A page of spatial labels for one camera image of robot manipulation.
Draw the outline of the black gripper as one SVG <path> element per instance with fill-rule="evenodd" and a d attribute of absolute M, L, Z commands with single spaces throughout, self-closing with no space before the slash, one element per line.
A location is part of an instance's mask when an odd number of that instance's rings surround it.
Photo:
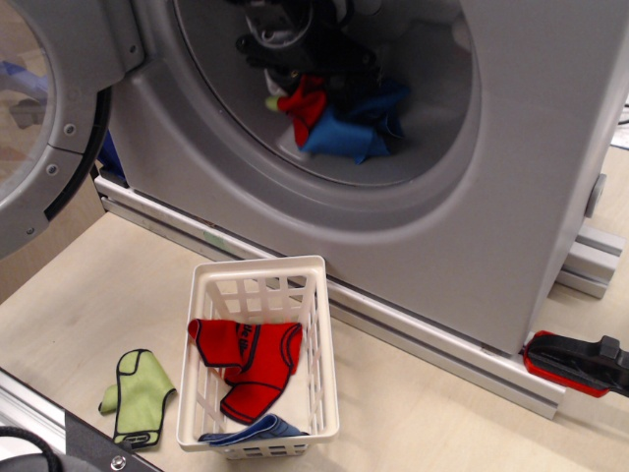
<path fill-rule="evenodd" d="M 268 69 L 287 92 L 303 75 L 323 77 L 333 90 L 371 88 L 380 81 L 375 54 L 340 29 L 262 29 L 238 37 L 236 48 L 249 66 Z"/>

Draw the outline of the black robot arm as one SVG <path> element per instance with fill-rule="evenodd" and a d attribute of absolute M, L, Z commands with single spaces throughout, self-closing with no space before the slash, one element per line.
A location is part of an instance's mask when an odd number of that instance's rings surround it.
<path fill-rule="evenodd" d="M 248 65 L 285 92 L 304 76 L 334 92 L 370 89 L 380 81 L 376 55 L 346 34 L 352 1 L 233 1 L 249 31 L 236 40 Z"/>

